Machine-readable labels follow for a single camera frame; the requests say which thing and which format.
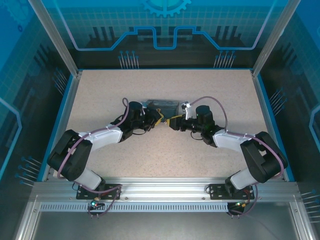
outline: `blue trim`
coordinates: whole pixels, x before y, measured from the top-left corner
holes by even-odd
[[[318,136],[316,134],[316,131],[314,130],[313,124],[314,124],[314,120],[315,120],[315,115],[317,112],[320,111],[320,104],[317,105],[312,111],[311,111],[311,116],[310,116],[310,121],[309,121],[309,129],[310,132],[312,134],[312,137],[314,139],[314,142],[316,144],[316,147],[318,148],[318,151],[320,152],[320,142],[318,139]]]
[[[19,135],[21,133],[22,123],[21,123],[20,113],[18,112],[18,110],[16,110],[13,106],[11,106],[9,103],[7,103],[5,100],[3,100],[1,97],[0,97],[0,103],[3,104],[6,108],[8,108],[9,111],[12,112],[16,116],[16,121],[18,123],[18,129],[15,132],[15,135],[14,135],[14,138],[13,138],[12,143],[10,145],[9,151],[6,154],[4,162],[3,162],[1,169],[0,169],[0,181],[1,181],[2,176],[4,175],[5,169],[8,165],[9,160],[10,160],[11,154],[16,146],[17,140],[18,140]]]
[[[71,30],[58,6],[57,0],[53,0],[54,5],[56,7],[56,10],[61,18],[61,21],[63,22],[63,25],[70,37],[70,40],[74,46],[74,48],[78,51],[113,51],[120,43],[121,41],[126,37],[126,36],[131,36],[131,35],[138,35],[138,30],[152,30],[152,37],[153,37],[153,47],[156,50],[174,50],[177,47],[177,41],[178,41],[178,30],[181,29],[190,29],[192,30],[192,34],[194,35],[203,35],[205,38],[207,38],[207,40],[213,45],[215,46],[216,49],[218,50],[244,50],[244,51],[250,51],[256,48],[258,41],[267,25],[267,22],[269,21],[270,15],[274,9],[274,7],[276,6],[278,0],[274,0],[272,6],[270,7],[270,10],[267,14],[267,16],[265,17],[265,20],[263,21],[263,24],[261,26],[261,29],[259,31],[259,33],[256,36],[256,39],[253,43],[253,45],[251,47],[223,47],[223,46],[219,46],[212,38],[211,36],[206,32],[206,31],[199,31],[197,30],[197,26],[194,25],[182,25],[182,26],[176,26],[174,28],[173,31],[173,44],[172,46],[158,46],[157,43],[157,31],[156,28],[154,28],[153,26],[134,26],[133,27],[133,31],[126,31],[124,32],[119,38],[118,40],[111,46],[111,47],[93,47],[93,48],[80,48],[78,47],[75,38],[73,37]]]
[[[42,178],[43,178],[43,176],[45,174],[48,157],[49,157],[49,155],[51,153],[51,149],[52,149],[52,147],[54,145],[54,140],[55,140],[55,137],[56,137],[56,134],[57,134],[57,131],[58,131],[58,127],[60,125],[62,113],[63,113],[65,105],[66,105],[66,101],[67,101],[67,97],[68,97],[68,94],[69,94],[69,91],[70,91],[70,87],[71,87],[72,81],[73,81],[73,76],[71,74],[70,77],[69,77],[68,83],[66,85],[64,94],[63,94],[63,98],[62,98],[62,101],[61,101],[61,104],[60,104],[60,108],[59,108],[58,114],[57,114],[55,122],[54,122],[53,130],[52,130],[52,133],[51,133],[51,136],[50,136],[50,139],[49,139],[48,146],[47,146],[45,154],[44,154],[43,162],[42,162],[42,165],[41,165],[41,168],[40,168],[40,172],[39,172],[39,175],[38,175],[38,178],[37,178],[38,182],[42,181]]]
[[[285,150],[285,146],[284,146],[284,143],[282,142],[282,139],[281,139],[281,136],[280,136],[280,132],[279,132],[279,129],[278,129],[278,126],[277,126],[277,123],[276,123],[276,119],[275,119],[275,116],[274,116],[274,114],[272,112],[272,108],[271,108],[271,105],[270,105],[270,102],[269,102],[267,91],[266,91],[265,85],[264,85],[264,83],[262,81],[262,78],[260,76],[260,73],[259,73],[259,75],[257,77],[258,77],[258,81],[259,81],[259,84],[260,84],[260,87],[261,87],[263,98],[264,98],[264,101],[265,101],[265,104],[266,104],[266,108],[267,108],[268,114],[269,114],[270,119],[271,119],[271,124],[272,124],[273,130],[274,130],[274,133],[275,133],[275,137],[276,137],[276,140],[278,141],[279,148],[283,152],[285,157],[288,159],[288,156],[287,156],[287,153],[286,153],[286,150]],[[288,175],[289,181],[290,182],[294,182],[295,178],[294,178],[294,175],[292,173],[291,166],[290,166],[289,162],[288,162],[288,167],[285,169],[285,171],[286,171],[286,173]]]

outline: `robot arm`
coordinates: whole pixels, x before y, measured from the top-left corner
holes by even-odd
[[[104,180],[86,168],[90,153],[106,145],[125,141],[133,135],[134,130],[150,131],[162,119],[158,111],[143,107],[136,101],[131,101],[127,108],[128,114],[121,124],[119,124],[121,120],[118,117],[105,129],[89,134],[76,146],[61,171],[68,181],[77,182],[90,190],[103,190]],[[77,133],[67,130],[51,152],[48,165],[58,171],[71,147],[87,134],[88,132]]]
[[[283,168],[288,166],[287,159],[268,133],[262,131],[251,137],[247,134],[233,133],[215,124],[209,106],[198,106],[195,110],[196,118],[192,118],[191,105],[188,102],[181,106],[186,113],[168,119],[169,127],[176,131],[189,130],[201,133],[202,140],[209,146],[243,153],[247,168],[225,180],[225,189],[231,197],[249,185],[265,183],[281,171],[281,165],[274,153],[280,158]],[[273,153],[252,137],[269,146]]]

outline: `cable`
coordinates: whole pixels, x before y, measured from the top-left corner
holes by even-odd
[[[72,184],[72,189],[75,191],[78,191],[77,189],[74,189],[75,184],[76,184],[75,182]]]
[[[144,131],[144,133],[132,133],[133,135],[143,135],[143,134],[145,134],[147,131]]]
[[[231,132],[231,131],[228,131],[227,130],[227,126],[228,126],[228,118],[227,118],[227,113],[226,113],[226,110],[224,108],[224,106],[219,102],[218,99],[212,97],[212,96],[203,96],[203,97],[200,97],[198,98],[197,100],[193,101],[192,103],[190,103],[190,105],[194,105],[195,103],[199,102],[200,100],[202,99],[212,99],[214,101],[216,101],[219,106],[221,107],[222,111],[223,111],[223,114],[224,114],[224,118],[225,118],[225,125],[224,125],[224,130],[230,134],[230,135],[234,135],[234,136],[237,136],[237,137],[249,137],[255,141],[257,141],[258,143],[260,143],[261,145],[263,145],[266,149],[268,149],[270,151],[270,153],[272,155],[274,155],[274,157],[276,158],[276,160],[278,161],[279,165],[280,165],[280,173],[278,173],[277,175],[273,176],[272,178],[275,179],[275,178],[279,178],[281,177],[283,174],[284,174],[284,164],[282,163],[280,157],[276,154],[275,151],[272,150],[271,147],[269,147],[266,143],[264,143],[263,141],[261,141],[260,139],[256,138],[255,136],[252,136],[252,135],[249,135],[249,134],[241,134],[241,133],[236,133],[236,132]]]
[[[190,103],[190,106],[194,105],[195,103],[199,102],[202,99],[212,99],[212,100],[216,101],[217,104],[219,104],[220,108],[222,109],[222,112],[224,114],[224,119],[225,119],[224,130],[227,131],[227,126],[228,126],[227,113],[226,113],[226,110],[224,109],[224,106],[222,106],[221,102],[219,102],[218,99],[214,98],[213,96],[202,96],[202,97],[198,98],[197,100],[193,101],[192,103]]]
[[[70,151],[69,151],[69,152],[67,153],[67,155],[65,156],[64,160],[62,161],[62,164],[61,164],[61,166],[60,166],[60,168],[59,168],[59,170],[58,170],[58,173],[57,173],[58,179],[64,179],[64,178],[65,178],[65,177],[61,176],[61,171],[62,171],[62,169],[64,168],[66,162],[68,161],[71,153],[76,149],[76,147],[81,143],[82,140],[84,140],[86,137],[90,136],[91,134],[94,134],[94,133],[97,133],[97,132],[101,132],[101,131],[105,131],[106,129],[107,129],[107,130],[114,129],[114,128],[116,128],[117,126],[121,125],[121,124],[125,121],[125,119],[126,119],[127,116],[128,116],[128,113],[129,113],[129,101],[128,101],[128,99],[127,99],[126,97],[124,97],[124,98],[122,99],[122,103],[123,103],[123,105],[126,107],[126,111],[125,111],[125,114],[124,114],[124,117],[122,118],[122,120],[121,120],[118,124],[113,125],[113,126],[111,126],[110,128],[108,128],[108,127],[103,127],[103,128],[96,129],[96,130],[94,130],[94,131],[92,131],[92,132],[89,132],[89,133],[85,134],[84,136],[82,136],[78,141],[76,141],[75,144],[71,147]]]
[[[82,187],[83,189],[85,189],[85,190],[87,190],[87,191],[89,191],[89,192],[91,192],[91,193],[94,193],[94,194],[106,194],[106,193],[112,192],[112,191],[114,191],[114,190],[119,189],[119,188],[122,187],[122,185],[119,184],[118,186],[115,186],[115,187],[113,187],[113,188],[109,188],[108,190],[95,191],[95,190],[92,190],[92,189],[88,188],[87,186],[84,186],[84,185],[82,185],[82,184],[80,184],[80,183],[78,183],[78,182],[76,182],[76,181],[75,181],[75,183],[76,183],[76,184],[79,184],[80,187]]]
[[[284,174],[284,171],[285,171],[285,168],[284,168],[284,164],[282,163],[280,157],[278,156],[278,154],[276,154],[276,152],[271,148],[269,147],[264,141],[260,140],[259,138],[256,138],[255,136],[253,135],[249,135],[249,134],[243,134],[243,133],[236,133],[236,132],[231,132],[231,131],[227,131],[227,134],[230,134],[230,135],[233,135],[233,136],[236,136],[236,137],[248,137],[248,138],[251,138],[255,141],[257,141],[258,143],[260,143],[261,145],[263,145],[266,149],[269,150],[269,152],[275,157],[275,159],[278,161],[279,165],[280,165],[280,172],[273,176],[272,178],[273,179],[276,179],[276,178],[279,178],[281,177],[283,174]]]
[[[232,212],[235,212],[236,214],[239,214],[241,216],[241,212],[240,211],[236,211],[236,210],[231,210]],[[248,218],[260,223],[272,236],[274,236],[275,239],[280,240],[279,237],[277,237],[270,228],[268,228],[262,221],[260,221],[258,218],[255,218],[253,216],[247,215]]]
[[[201,141],[201,140],[203,140],[203,138],[194,138],[193,136],[192,136],[192,131],[190,132],[190,136],[191,136],[191,138],[193,138],[194,140],[198,140],[198,141]]]
[[[107,212],[109,212],[109,210],[110,210],[110,209],[112,208],[112,206],[114,205],[114,203],[115,203],[115,201],[116,201],[116,199],[117,199],[120,191],[121,191],[121,186],[120,186],[119,189],[116,191],[116,194],[115,194],[112,202],[110,203],[110,205],[107,207],[107,209],[106,209],[104,212],[102,212],[102,213],[100,213],[100,214],[97,213],[96,215],[93,215],[93,214],[91,213],[90,207],[89,207],[89,208],[88,208],[88,214],[91,215],[91,218],[94,217],[94,216],[96,216],[97,218],[99,218],[100,216],[103,216],[103,215],[105,215]]]
[[[244,212],[244,213],[242,213],[242,212],[240,212],[240,211],[237,211],[237,213],[241,213],[239,216],[246,216],[246,215],[248,215],[248,214],[252,211],[252,209],[254,209],[255,205],[257,204],[257,201],[258,201],[258,187],[257,187],[256,184],[255,184],[254,186],[255,186],[255,199],[254,199],[254,202],[253,202],[253,204],[251,205],[251,207],[249,208],[248,211],[246,211],[246,212]]]

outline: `blue circuit graphic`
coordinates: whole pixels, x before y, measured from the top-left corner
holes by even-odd
[[[144,9],[149,10],[150,14],[164,18],[168,15],[173,17],[174,14],[180,14],[180,11],[187,9],[187,4],[190,3],[191,0],[143,0],[142,2]]]

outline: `aluminum frame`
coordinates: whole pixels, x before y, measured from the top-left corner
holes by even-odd
[[[57,28],[49,16],[46,8],[41,1],[29,0],[35,13],[39,17],[42,25],[47,31],[53,44],[57,48],[63,61],[67,65],[69,71],[74,76],[78,75],[78,69],[75,65],[66,45],[64,44]],[[254,67],[253,82],[256,86],[256,92],[260,101],[263,114],[266,119],[268,131],[273,139],[275,132],[271,125],[270,117],[268,118],[267,107],[261,93],[261,87],[257,81],[257,76],[265,64],[267,58],[272,52],[278,39],[280,38],[284,28],[288,24],[290,18],[294,14],[300,0],[290,0],[285,6],[274,30],[262,49]],[[66,102],[66,113],[71,111],[74,97],[68,97]],[[106,178],[108,183],[123,184],[120,201],[123,203],[134,202],[193,202],[203,203],[212,202],[209,195],[205,192],[206,186],[212,183],[223,183],[225,178]],[[87,202],[85,200],[76,200],[75,191],[71,189],[70,182],[55,181],[49,179],[47,182],[36,182],[32,189],[32,193],[25,209],[21,225],[16,236],[16,240],[30,240],[37,225],[39,210],[42,203],[79,203]],[[301,240],[315,240],[311,223],[302,198],[295,182],[285,182],[282,180],[270,180],[265,184],[259,185],[258,202],[289,202],[292,216]]]
[[[287,24],[289,23],[292,15],[295,13],[301,0],[288,0],[284,7],[278,21],[276,22],[268,40],[266,41],[260,55],[258,56],[253,66],[253,76],[257,77],[262,67],[265,65],[269,55],[276,46],[279,38],[283,34]]]
[[[59,52],[66,67],[74,77],[77,77],[79,72],[77,65],[75,64],[72,56],[70,55],[67,49],[67,46],[65,45],[62,37],[60,36],[59,31],[56,28],[53,20],[51,19],[46,7],[44,6],[41,0],[28,0],[28,1],[31,7],[33,8],[35,14],[39,18],[46,33],[49,35],[55,48]]]

